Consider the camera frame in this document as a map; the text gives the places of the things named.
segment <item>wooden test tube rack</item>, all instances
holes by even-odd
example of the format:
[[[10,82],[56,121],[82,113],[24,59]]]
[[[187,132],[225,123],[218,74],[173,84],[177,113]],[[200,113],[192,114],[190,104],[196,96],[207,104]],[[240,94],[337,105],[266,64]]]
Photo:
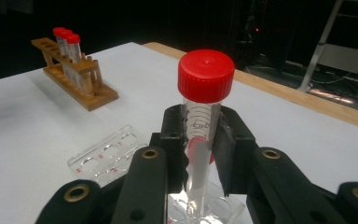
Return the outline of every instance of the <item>wooden test tube rack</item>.
[[[67,57],[60,54],[58,44],[46,37],[32,40],[31,43],[42,50],[48,64],[47,67],[43,68],[45,74],[88,109],[88,111],[106,105],[118,98],[116,91],[103,84],[97,60],[92,60],[90,56],[86,58],[83,53],[81,63],[72,63]],[[65,75],[62,67],[63,64],[72,69],[76,76],[81,77],[83,90],[79,89]]]

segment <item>red cap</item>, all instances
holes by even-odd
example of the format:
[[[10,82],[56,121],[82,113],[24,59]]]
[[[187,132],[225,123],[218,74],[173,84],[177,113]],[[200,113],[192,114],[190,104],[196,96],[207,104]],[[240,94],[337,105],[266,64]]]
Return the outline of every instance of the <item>red cap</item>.
[[[182,57],[178,70],[179,92],[188,100],[209,104],[228,96],[235,66],[222,52],[198,49]]]
[[[64,30],[65,30],[65,28],[63,28],[63,27],[55,27],[55,28],[53,28],[53,34],[55,36],[57,36],[57,35],[59,35],[59,32],[64,31]]]
[[[66,38],[66,42],[68,44],[78,44],[78,43],[80,43],[80,36],[77,35],[77,34],[67,35],[65,38]]]
[[[60,38],[65,39],[67,35],[71,35],[72,33],[71,30],[59,31],[59,36]]]

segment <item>white table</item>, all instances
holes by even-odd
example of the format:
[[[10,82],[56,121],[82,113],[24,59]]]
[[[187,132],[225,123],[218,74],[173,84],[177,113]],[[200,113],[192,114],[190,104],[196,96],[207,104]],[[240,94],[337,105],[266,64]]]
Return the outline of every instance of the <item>white table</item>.
[[[182,103],[177,59],[133,43],[92,56],[119,99],[91,112],[41,69],[0,79],[0,223],[34,223],[56,190],[75,179],[71,157],[126,124],[149,139],[164,110]],[[340,183],[358,181],[357,126],[237,81],[223,104],[240,114],[258,145],[284,151],[311,182],[337,192]],[[211,180],[218,182],[215,169]]]

